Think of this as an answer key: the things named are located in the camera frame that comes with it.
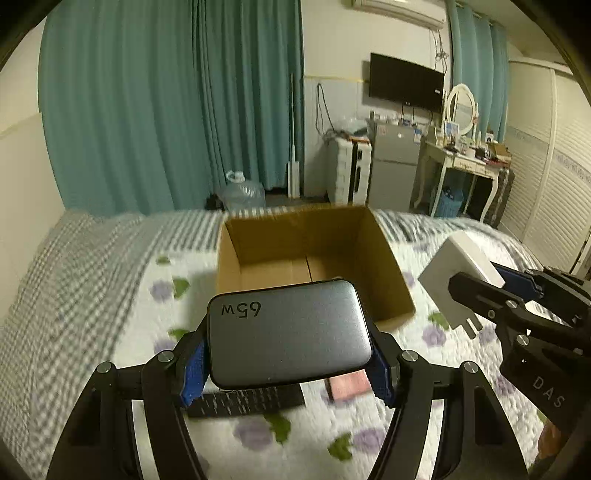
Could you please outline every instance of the oval mirror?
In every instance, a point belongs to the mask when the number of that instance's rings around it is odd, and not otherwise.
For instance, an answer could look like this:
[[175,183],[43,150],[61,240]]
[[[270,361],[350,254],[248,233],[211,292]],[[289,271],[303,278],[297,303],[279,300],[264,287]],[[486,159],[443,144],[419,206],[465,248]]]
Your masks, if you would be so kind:
[[476,116],[476,102],[467,85],[456,85],[446,102],[446,119],[458,124],[460,135],[466,135],[472,129],[472,121]]

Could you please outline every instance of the mini fridge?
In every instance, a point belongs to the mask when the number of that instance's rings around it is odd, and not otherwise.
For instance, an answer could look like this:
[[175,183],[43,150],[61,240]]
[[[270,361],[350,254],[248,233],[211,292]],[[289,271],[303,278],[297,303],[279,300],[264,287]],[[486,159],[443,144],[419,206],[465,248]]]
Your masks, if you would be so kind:
[[417,173],[420,131],[376,123],[368,205],[409,212]]

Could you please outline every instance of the tiled wall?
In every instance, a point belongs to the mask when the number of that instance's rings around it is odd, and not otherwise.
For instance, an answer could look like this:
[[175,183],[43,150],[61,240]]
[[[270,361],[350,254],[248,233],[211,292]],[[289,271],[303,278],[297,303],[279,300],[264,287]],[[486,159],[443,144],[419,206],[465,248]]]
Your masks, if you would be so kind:
[[[304,163],[304,195],[323,196],[326,191],[326,162],[324,161],[324,141],[316,131],[316,89],[321,83],[326,98],[326,106],[334,124],[346,118],[369,119],[371,111],[381,115],[398,116],[402,114],[400,103],[387,102],[370,98],[368,84],[354,80],[337,80],[308,77],[304,80],[304,126],[306,136],[305,163]],[[320,109],[324,116],[324,130],[319,119],[319,129],[326,132],[330,128],[322,96],[320,97]],[[413,109],[405,107],[404,118],[413,118]],[[414,121],[421,125],[427,124],[430,113],[426,110],[415,108]]]

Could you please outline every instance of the black bag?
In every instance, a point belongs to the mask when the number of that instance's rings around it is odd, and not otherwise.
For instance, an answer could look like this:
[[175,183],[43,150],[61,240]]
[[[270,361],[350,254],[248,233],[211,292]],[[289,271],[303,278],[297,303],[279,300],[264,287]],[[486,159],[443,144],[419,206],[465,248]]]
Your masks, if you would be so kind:
[[[484,218],[484,222],[493,228],[497,228],[501,222],[514,180],[515,173],[513,170],[510,168],[501,169],[499,172],[499,188],[496,191],[495,198]],[[491,194],[491,188],[491,179],[485,179],[483,177],[476,178],[476,184],[474,185],[474,191],[472,192],[472,199],[470,200],[470,205],[468,205],[467,210],[470,217],[480,220],[484,205],[486,205],[488,196]]]

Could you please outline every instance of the blue basket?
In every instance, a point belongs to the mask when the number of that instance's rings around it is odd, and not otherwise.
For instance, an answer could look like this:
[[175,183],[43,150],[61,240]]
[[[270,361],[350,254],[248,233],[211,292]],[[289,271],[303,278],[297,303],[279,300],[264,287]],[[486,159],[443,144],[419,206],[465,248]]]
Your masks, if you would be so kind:
[[[439,204],[437,205],[437,210],[435,210],[435,216],[441,218],[455,218],[457,217],[457,214],[460,213],[462,203],[464,203],[464,194],[462,192],[462,189],[454,189],[451,191],[451,194],[453,196],[452,200],[452,198],[446,190],[449,190],[449,188],[444,187],[441,190]],[[433,204],[434,201],[435,190],[433,190],[431,204]]]

